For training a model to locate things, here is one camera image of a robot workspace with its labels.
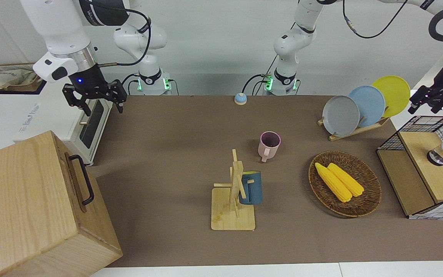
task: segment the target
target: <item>brown table surface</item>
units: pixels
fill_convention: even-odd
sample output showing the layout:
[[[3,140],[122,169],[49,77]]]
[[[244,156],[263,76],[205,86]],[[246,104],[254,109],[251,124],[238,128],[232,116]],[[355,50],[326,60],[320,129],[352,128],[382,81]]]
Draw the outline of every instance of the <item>brown table surface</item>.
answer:
[[[330,142],[316,124],[327,96],[130,97],[114,109],[95,165],[124,256],[111,267],[443,260],[443,221],[406,219],[375,149],[394,128]],[[281,136],[276,156],[257,154],[264,131]],[[211,189],[229,181],[231,149],[262,174],[255,231],[212,231]],[[315,200],[314,156],[341,150],[377,175],[382,202],[343,219]]]

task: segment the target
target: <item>oven door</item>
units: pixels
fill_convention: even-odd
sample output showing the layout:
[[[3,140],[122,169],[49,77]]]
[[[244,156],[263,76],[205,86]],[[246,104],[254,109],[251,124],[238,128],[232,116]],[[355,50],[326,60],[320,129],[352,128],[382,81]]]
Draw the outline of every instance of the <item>oven door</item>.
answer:
[[[85,163],[92,164],[111,105],[104,99],[91,100],[88,105],[92,113],[79,121],[81,128],[76,128],[73,144],[84,155]]]

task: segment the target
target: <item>black metal handle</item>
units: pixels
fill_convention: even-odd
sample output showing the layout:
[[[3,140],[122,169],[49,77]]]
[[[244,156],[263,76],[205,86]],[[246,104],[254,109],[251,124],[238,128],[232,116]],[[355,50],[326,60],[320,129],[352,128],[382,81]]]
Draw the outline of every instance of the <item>black metal handle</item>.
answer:
[[[90,196],[86,200],[81,202],[81,204],[83,204],[83,206],[86,206],[93,201],[95,194],[93,194],[92,184],[90,184],[90,179],[88,179],[88,174],[87,174],[87,169],[85,168],[85,163],[83,162],[83,159],[79,155],[69,156],[69,160],[70,161],[78,160],[80,162],[81,171],[83,171],[83,176],[85,177],[85,182],[87,183],[88,193],[90,193]]]

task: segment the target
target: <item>yellow corn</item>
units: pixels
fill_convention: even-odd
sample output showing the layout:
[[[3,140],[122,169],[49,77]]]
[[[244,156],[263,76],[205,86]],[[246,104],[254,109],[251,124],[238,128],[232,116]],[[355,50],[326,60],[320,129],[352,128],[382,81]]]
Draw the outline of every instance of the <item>yellow corn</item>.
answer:
[[[324,183],[326,183],[341,202],[346,203],[351,200],[350,191],[329,169],[320,163],[315,163],[315,168]]]
[[[329,169],[341,182],[343,182],[353,196],[357,197],[362,195],[364,191],[362,185],[360,185],[355,179],[353,179],[353,177],[346,173],[346,171],[334,163],[330,163],[327,166],[327,169]]]

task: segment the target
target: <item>shelf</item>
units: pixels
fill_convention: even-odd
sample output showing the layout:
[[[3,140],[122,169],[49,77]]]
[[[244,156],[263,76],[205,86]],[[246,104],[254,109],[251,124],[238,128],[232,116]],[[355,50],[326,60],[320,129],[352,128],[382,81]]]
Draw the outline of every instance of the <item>shelf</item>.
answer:
[[[434,201],[406,151],[379,150],[377,154],[405,215],[432,207]]]

